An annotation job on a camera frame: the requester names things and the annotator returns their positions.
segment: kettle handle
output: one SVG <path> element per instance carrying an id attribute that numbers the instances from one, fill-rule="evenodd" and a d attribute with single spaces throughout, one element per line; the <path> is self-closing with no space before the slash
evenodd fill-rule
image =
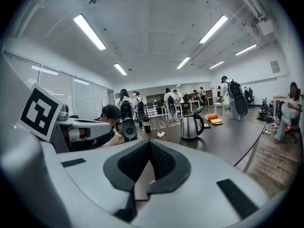
<path id="1" fill-rule="evenodd" d="M 196 129 L 197 129 L 198 136 L 199 136 L 204 131 L 204 127 L 205 127 L 204 119 L 200 115 L 198 115 L 198 114 L 193 115 L 193 117 L 194 117 L 194 120 L 195 120 Z M 198 131 L 198 124 L 196 123 L 196 119 L 200 120 L 200 123 L 201 123 L 201 129 L 200 129 L 200 131 Z"/>

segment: black hair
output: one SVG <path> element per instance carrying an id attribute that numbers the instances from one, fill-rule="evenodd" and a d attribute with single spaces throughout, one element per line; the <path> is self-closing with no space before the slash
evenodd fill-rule
<path id="1" fill-rule="evenodd" d="M 296 85 L 295 82 L 292 82 L 290 84 L 290 88 L 291 88 L 291 86 L 293 86 L 293 87 L 296 88 L 296 93 L 295 93 L 295 95 L 293 95 L 293 98 L 294 98 L 295 101 L 297 101 L 300 98 L 300 90 L 298 89 L 298 86 Z"/>
<path id="2" fill-rule="evenodd" d="M 126 89 L 122 89 L 120 91 L 120 101 L 123 101 L 124 96 L 129 97 L 128 91 Z"/>
<path id="3" fill-rule="evenodd" d="M 119 108 L 113 104 L 106 105 L 102 108 L 100 117 L 103 117 L 103 115 L 114 120 L 118 120 L 122 116 Z"/>

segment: fluorescent light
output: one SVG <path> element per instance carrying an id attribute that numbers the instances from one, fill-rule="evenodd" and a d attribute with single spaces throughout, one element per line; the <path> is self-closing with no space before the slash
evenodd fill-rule
<path id="1" fill-rule="evenodd" d="M 212 68 L 214 68 L 214 67 L 216 67 L 216 66 L 218 66 L 218 65 L 220 65 L 220 64 L 222 64 L 222 63 L 224 63 L 224 61 L 221 61 L 220 63 L 217 63 L 216 65 L 213 65 L 213 66 L 210 67 L 209 69 L 212 69 Z"/>
<path id="2" fill-rule="evenodd" d="M 243 52 L 246 52 L 246 51 L 248 51 L 248 50 L 250 50 L 252 48 L 255 48 L 255 47 L 256 47 L 256 44 L 254 44 L 254 45 L 252 45 L 252 46 L 250 46 L 250 47 L 248 47 L 248 48 L 246 48 L 246 49 L 244 49 L 244 50 L 236 53 L 236 56 L 238 56 L 238 55 L 242 54 Z"/>
<path id="3" fill-rule="evenodd" d="M 82 83 L 82 84 L 87 85 L 87 86 L 88 86 L 88 85 L 90 85 L 90 83 L 85 82 L 85 81 L 81 81 L 81 80 L 79 80 L 79 79 L 77 79 L 77 78 L 76 78 L 76 79 L 74 79 L 74 81 L 75 81 L 75 82 Z"/>
<path id="4" fill-rule="evenodd" d="M 184 66 L 184 64 L 185 64 L 189 59 L 190 59 L 190 57 L 186 57 L 176 69 L 180 69 L 182 66 Z"/>
<path id="5" fill-rule="evenodd" d="M 98 47 L 99 50 L 104 50 L 105 46 L 98 38 L 96 33 L 93 31 L 91 26 L 87 23 L 84 16 L 82 14 L 78 15 L 74 18 L 76 24 L 85 32 L 85 34 L 93 41 L 93 43 Z"/>
<path id="6" fill-rule="evenodd" d="M 119 70 L 119 72 L 121 72 L 123 75 L 127 75 L 119 64 L 114 64 L 114 66 L 115 66 L 115 67 Z"/>
<path id="7" fill-rule="evenodd" d="M 47 70 L 47 69 L 44 69 L 44 68 L 40 68 L 38 66 L 32 66 L 32 69 L 38 70 L 38 71 L 41 71 L 41 72 L 44 72 L 44 73 L 47 73 L 47 74 L 58 75 L 58 73 L 56 73 L 56 72 L 53 72 L 51 70 Z"/>
<path id="8" fill-rule="evenodd" d="M 200 43 L 205 43 L 214 33 L 221 27 L 226 21 L 228 20 L 227 17 L 222 15 L 219 20 L 215 23 L 215 25 L 207 32 L 207 34 L 200 40 Z"/>

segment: wooden floor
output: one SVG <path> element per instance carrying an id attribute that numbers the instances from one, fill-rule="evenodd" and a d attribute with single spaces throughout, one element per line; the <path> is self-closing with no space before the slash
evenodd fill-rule
<path id="1" fill-rule="evenodd" d="M 259 109 L 259 106 L 250 108 L 248 110 L 247 121 L 263 123 L 257 120 Z M 201 115 L 205 116 L 205 114 L 213 112 L 213 106 L 205 106 Z M 218 115 L 222 115 L 221 108 L 218 109 Z M 226 110 L 225 116 L 231 117 L 231 112 Z M 180 123 L 168 123 L 164 117 L 151 118 L 151 129 L 166 128 L 176 124 Z M 270 197 L 273 197 L 280 191 L 288 189 L 294 180 L 301 162 L 302 146 L 300 143 L 295 146 L 294 140 L 289 135 L 286 136 L 284 143 L 274 144 L 275 128 L 270 126 L 269 130 L 271 132 L 270 135 L 262 134 L 260 138 L 257 152 L 247 171 L 247 175 L 258 182 Z M 143 131 L 144 129 L 138 127 L 137 132 L 139 139 L 142 138 L 141 133 Z M 237 169 L 240 171 L 244 169 L 250 154 L 251 151 L 236 166 Z"/>

